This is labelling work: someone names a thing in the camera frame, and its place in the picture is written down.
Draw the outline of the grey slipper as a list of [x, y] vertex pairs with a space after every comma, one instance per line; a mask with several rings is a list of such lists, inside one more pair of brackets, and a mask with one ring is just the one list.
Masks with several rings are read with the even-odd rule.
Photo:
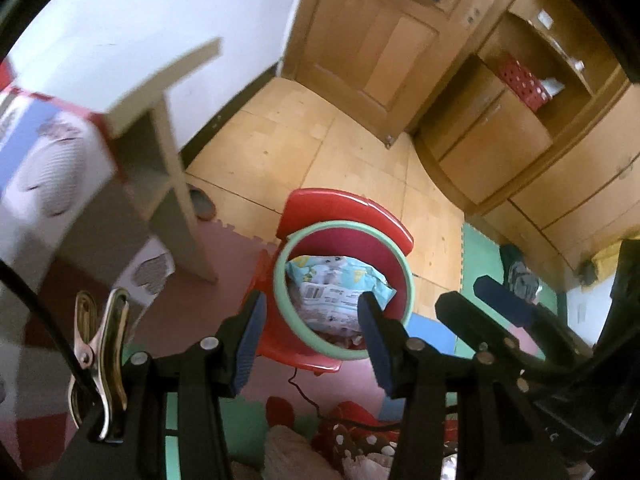
[[212, 199], [197, 186], [188, 185], [189, 197], [196, 218], [201, 221], [213, 221], [217, 215], [217, 208]]

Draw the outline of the dark clothes pile on floor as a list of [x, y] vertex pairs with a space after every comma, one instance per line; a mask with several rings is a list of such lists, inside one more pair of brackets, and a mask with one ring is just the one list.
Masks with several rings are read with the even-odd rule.
[[541, 292], [540, 279], [525, 263], [523, 253], [515, 245], [506, 244], [499, 247], [499, 254], [503, 266], [503, 286], [514, 296], [529, 304], [536, 304]]

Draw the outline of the red bucket with green rim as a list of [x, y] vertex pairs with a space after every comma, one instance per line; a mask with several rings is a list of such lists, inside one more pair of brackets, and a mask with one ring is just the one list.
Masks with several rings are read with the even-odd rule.
[[323, 221], [284, 238], [270, 278], [285, 326], [313, 352], [337, 361], [367, 359], [358, 299], [370, 292], [388, 318], [407, 325], [416, 299], [408, 259], [373, 226]]

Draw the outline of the yellow cloth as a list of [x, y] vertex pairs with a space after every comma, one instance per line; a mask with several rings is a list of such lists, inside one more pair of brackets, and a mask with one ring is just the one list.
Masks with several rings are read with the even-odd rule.
[[610, 276], [614, 275], [620, 260], [620, 248], [623, 242], [639, 239], [639, 235], [616, 240], [613, 244], [605, 247], [593, 256], [585, 259], [578, 268], [577, 275], [582, 287], [588, 288], [602, 283]]

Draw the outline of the white bedside table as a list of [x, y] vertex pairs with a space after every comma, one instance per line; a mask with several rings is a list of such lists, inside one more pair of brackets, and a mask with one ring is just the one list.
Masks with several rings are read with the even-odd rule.
[[17, 87], [100, 116], [134, 208], [183, 269], [216, 281], [198, 236], [167, 92], [218, 58], [220, 38], [160, 32], [124, 44], [81, 49], [63, 41], [19, 73]]

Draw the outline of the metal spring clip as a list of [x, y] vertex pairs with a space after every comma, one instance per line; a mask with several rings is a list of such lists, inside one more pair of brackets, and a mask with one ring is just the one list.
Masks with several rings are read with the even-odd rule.
[[99, 417], [90, 436], [108, 444], [124, 440], [128, 399], [122, 380], [122, 349], [129, 310], [129, 294], [121, 287], [111, 290], [103, 308], [85, 290], [75, 299], [73, 352], [82, 379], [70, 380], [68, 408], [77, 427], [97, 408]]

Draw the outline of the wooden cabinet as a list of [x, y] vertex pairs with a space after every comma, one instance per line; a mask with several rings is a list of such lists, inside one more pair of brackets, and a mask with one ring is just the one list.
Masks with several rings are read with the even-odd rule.
[[[497, 76], [512, 55], [551, 101], [532, 112]], [[498, 0], [414, 144], [472, 226], [520, 248], [553, 289], [637, 229], [639, 89], [570, 0]]]

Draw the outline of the plaid heart bed sheet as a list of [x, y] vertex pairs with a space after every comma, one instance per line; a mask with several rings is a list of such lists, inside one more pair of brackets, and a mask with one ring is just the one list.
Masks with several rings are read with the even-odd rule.
[[[130, 202], [101, 119], [24, 91], [1, 90], [1, 258], [41, 298], [66, 338], [78, 292], [104, 302], [127, 289], [140, 318], [175, 263]], [[70, 371], [42, 324], [1, 294], [3, 478], [44, 479], [70, 433]]]

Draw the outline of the red plastic chair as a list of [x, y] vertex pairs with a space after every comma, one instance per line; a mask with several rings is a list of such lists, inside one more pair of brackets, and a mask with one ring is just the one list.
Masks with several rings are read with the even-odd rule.
[[300, 188], [288, 196], [277, 238], [248, 286], [266, 297], [260, 356], [316, 374], [367, 359], [357, 313], [364, 292], [386, 318], [408, 323], [413, 237], [384, 207], [349, 192]]

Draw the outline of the red polka dot slippers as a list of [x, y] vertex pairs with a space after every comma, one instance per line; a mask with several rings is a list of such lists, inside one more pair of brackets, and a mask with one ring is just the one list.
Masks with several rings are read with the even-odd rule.
[[[270, 428], [294, 430], [293, 405], [278, 396], [266, 403], [266, 419]], [[391, 422], [379, 422], [365, 408], [352, 401], [343, 401], [320, 419], [319, 426], [307, 443], [334, 469], [343, 472], [344, 458], [366, 457], [372, 454], [393, 458], [399, 440], [399, 429]], [[458, 422], [445, 422], [445, 456], [454, 453], [458, 440]]]

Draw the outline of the wooden door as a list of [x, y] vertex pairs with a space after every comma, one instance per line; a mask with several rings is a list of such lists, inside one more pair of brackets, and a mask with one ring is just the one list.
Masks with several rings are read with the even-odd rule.
[[300, 0], [282, 75], [393, 145], [497, 1]]

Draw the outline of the pink fuzzy trouser leg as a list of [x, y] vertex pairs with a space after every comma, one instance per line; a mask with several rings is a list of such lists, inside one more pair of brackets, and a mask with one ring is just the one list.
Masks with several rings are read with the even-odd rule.
[[265, 440], [264, 466], [258, 472], [238, 462], [231, 463], [233, 479], [341, 480], [335, 470], [305, 438], [278, 425], [269, 429]]

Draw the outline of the red perforated basket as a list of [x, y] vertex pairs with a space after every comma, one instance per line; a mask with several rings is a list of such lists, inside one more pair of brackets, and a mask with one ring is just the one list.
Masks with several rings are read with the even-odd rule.
[[551, 101], [541, 81], [512, 55], [500, 58], [497, 76], [532, 112]]

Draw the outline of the light blue printed snack bag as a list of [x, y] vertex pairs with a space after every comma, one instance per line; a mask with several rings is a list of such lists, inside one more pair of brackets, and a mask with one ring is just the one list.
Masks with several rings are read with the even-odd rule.
[[361, 336], [358, 298], [372, 292], [384, 309], [397, 290], [373, 266], [346, 256], [302, 255], [285, 263], [288, 293], [305, 325], [354, 344]]

